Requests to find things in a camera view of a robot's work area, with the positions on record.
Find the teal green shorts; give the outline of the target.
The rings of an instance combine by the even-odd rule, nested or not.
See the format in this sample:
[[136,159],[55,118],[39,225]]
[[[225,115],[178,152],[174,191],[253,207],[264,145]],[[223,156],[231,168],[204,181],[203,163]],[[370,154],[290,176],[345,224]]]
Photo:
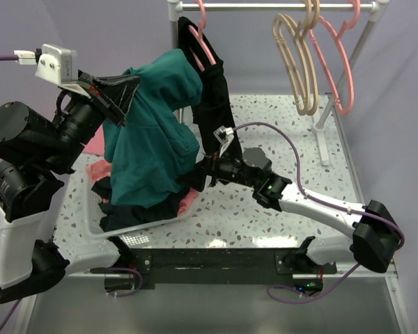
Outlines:
[[199,142],[174,112],[199,104],[203,85],[180,49],[124,73],[139,77],[140,84],[125,126],[102,125],[111,203],[148,208],[181,191],[178,178],[194,167]]

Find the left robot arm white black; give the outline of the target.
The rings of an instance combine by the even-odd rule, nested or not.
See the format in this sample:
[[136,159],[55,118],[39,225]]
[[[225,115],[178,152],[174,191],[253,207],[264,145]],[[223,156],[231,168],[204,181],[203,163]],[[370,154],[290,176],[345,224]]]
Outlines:
[[23,102],[0,106],[0,304],[53,288],[71,273],[122,273],[132,255],[118,237],[103,250],[73,254],[38,229],[73,165],[104,121],[121,126],[140,84],[138,76],[93,77],[79,72],[79,91],[60,86],[46,119]]

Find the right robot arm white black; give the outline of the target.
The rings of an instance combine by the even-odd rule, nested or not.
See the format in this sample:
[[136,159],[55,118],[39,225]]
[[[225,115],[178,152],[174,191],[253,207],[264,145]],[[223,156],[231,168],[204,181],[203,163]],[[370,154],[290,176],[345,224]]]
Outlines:
[[310,218],[338,231],[336,237],[308,237],[303,241],[294,256],[304,273],[352,260],[370,271],[384,273],[402,244],[401,231],[382,203],[372,200],[363,205],[305,190],[275,173],[272,162],[259,148],[245,150],[241,160],[218,154],[205,156],[201,170],[212,185],[226,182],[250,187],[260,206]]

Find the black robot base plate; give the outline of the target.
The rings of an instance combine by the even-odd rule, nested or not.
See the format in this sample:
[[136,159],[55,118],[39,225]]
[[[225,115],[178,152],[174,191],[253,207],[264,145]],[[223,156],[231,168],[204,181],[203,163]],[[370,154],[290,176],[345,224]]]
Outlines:
[[163,284],[290,285],[295,275],[319,281],[337,273],[335,264],[321,266],[307,257],[312,237],[300,248],[129,248],[116,237],[111,241],[121,256],[108,269],[91,269],[106,275],[109,291],[130,284],[143,289]]

